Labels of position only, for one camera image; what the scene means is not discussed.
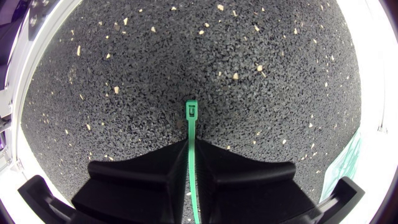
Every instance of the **green cable tie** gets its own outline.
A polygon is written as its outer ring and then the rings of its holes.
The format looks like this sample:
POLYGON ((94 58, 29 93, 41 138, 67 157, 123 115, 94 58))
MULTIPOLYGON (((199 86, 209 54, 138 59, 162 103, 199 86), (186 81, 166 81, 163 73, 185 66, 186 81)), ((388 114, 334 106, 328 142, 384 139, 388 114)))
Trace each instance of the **green cable tie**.
POLYGON ((195 121, 198 119, 198 102, 188 100, 185 104, 188 120, 188 171, 189 186, 191 188, 191 201, 195 223, 199 223, 197 189, 195 181, 195 121))

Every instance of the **white wall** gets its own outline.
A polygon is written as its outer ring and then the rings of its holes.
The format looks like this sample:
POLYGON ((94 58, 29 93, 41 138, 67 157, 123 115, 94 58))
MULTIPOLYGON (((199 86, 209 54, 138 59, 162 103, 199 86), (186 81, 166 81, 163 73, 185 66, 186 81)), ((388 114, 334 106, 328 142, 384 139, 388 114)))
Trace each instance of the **white wall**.
POLYGON ((398 165, 398 45, 378 0, 337 0, 353 38, 361 76, 361 135, 354 177, 365 195, 342 223, 369 223, 384 199, 398 165), (384 90, 386 107, 381 124, 384 90))

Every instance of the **green plastic bag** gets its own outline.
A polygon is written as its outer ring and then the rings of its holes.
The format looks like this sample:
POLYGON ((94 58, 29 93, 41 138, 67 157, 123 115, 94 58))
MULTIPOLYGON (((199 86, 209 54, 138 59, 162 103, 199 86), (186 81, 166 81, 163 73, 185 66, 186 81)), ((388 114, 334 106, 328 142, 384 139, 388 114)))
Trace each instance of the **green plastic bag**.
POLYGON ((340 178, 346 176, 353 180, 362 143, 360 129, 359 127, 347 146, 326 170, 320 202, 330 196, 340 178))

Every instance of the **speckled floor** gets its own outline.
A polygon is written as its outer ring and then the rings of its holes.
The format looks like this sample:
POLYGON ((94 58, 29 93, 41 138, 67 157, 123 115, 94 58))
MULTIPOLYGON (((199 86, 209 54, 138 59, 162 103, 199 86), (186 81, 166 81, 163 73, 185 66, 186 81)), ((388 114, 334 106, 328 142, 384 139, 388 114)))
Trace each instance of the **speckled floor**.
MULTIPOLYGON (((294 162, 295 181, 317 203, 361 115, 355 50, 337 3, 83 1, 35 71, 22 128, 70 200, 90 160, 130 159, 184 139, 188 99, 199 102, 198 138, 294 162)), ((185 205, 192 222, 188 196, 185 205)))

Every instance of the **translucent green sheet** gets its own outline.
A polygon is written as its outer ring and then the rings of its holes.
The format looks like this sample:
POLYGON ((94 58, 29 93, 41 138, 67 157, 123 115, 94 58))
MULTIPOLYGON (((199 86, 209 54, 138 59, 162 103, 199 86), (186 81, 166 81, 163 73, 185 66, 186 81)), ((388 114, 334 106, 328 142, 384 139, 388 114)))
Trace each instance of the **translucent green sheet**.
POLYGON ((347 146, 326 170, 320 202, 330 196, 340 178, 344 176, 349 177, 351 180, 354 178, 361 143, 361 128, 358 128, 347 146))

